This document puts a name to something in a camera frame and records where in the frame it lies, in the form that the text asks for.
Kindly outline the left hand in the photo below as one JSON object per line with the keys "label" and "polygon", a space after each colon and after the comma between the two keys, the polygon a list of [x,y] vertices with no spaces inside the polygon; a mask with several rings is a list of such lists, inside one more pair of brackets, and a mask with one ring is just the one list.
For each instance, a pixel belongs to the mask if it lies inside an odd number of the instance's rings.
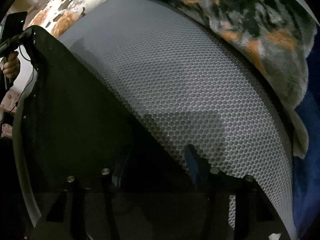
{"label": "left hand", "polygon": [[18,58],[18,52],[14,51],[8,57],[1,60],[1,71],[3,74],[14,81],[20,73],[21,65]]}

